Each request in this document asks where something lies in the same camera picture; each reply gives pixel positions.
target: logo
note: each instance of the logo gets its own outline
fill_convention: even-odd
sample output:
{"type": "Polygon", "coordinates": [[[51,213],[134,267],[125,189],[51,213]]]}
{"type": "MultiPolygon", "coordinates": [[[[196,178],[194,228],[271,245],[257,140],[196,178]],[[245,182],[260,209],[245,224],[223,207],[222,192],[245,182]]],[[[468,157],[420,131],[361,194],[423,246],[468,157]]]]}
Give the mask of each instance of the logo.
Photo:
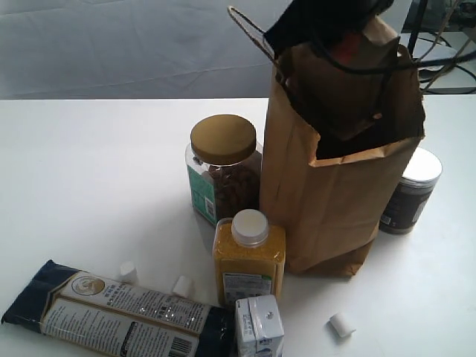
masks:
{"type": "Polygon", "coordinates": [[[106,284],[96,277],[78,277],[71,286],[77,294],[91,296],[102,292],[106,284]]]}

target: white bottle cap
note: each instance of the white bottle cap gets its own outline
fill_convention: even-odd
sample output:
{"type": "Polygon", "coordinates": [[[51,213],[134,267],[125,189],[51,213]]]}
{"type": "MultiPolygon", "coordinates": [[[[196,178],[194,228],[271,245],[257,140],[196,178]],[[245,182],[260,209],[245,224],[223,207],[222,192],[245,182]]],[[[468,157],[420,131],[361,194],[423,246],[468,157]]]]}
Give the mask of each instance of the white bottle cap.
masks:
{"type": "Polygon", "coordinates": [[[173,287],[172,294],[180,298],[189,299],[193,294],[193,280],[181,275],[173,287]]]}
{"type": "Polygon", "coordinates": [[[352,335],[356,328],[349,322],[347,317],[342,313],[339,312],[332,316],[329,319],[332,327],[334,327],[335,331],[337,331],[338,335],[342,338],[352,335]]]}
{"type": "Polygon", "coordinates": [[[119,268],[119,280],[128,284],[136,284],[138,282],[137,269],[133,262],[122,263],[119,268]]]}
{"type": "Polygon", "coordinates": [[[268,220],[258,210],[242,210],[233,218],[231,233],[238,244],[256,247],[268,238],[268,220]]]}

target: gold jar lid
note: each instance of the gold jar lid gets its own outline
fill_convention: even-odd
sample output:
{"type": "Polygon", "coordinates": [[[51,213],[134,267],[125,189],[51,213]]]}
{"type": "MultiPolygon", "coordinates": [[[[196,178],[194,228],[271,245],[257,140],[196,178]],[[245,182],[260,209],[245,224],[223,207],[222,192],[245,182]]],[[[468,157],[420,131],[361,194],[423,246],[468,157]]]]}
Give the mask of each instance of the gold jar lid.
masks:
{"type": "Polygon", "coordinates": [[[253,154],[256,129],[238,115],[214,115],[193,127],[190,141],[200,160],[212,165],[232,165],[253,154]]]}

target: brown paper bag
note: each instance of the brown paper bag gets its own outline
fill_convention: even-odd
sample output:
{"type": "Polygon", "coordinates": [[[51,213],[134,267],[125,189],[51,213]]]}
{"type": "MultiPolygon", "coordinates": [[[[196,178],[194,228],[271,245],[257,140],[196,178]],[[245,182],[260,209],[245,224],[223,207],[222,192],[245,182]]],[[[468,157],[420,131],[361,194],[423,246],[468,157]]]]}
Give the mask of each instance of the brown paper bag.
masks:
{"type": "MultiPolygon", "coordinates": [[[[349,67],[411,61],[398,39],[372,35],[385,37],[382,26],[370,24],[349,67]]],[[[275,65],[260,209],[286,229],[288,271],[354,275],[424,135],[418,74],[345,74],[305,43],[286,49],[275,65]]]]}

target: silver jar lid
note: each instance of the silver jar lid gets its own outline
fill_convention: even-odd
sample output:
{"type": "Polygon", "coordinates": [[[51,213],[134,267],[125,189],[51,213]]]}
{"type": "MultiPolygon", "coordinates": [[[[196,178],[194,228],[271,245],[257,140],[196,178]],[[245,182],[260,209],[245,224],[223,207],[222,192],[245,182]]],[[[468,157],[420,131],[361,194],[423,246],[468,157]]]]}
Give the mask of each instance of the silver jar lid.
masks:
{"type": "Polygon", "coordinates": [[[434,154],[417,147],[400,182],[411,187],[433,187],[442,171],[441,161],[434,154]]]}

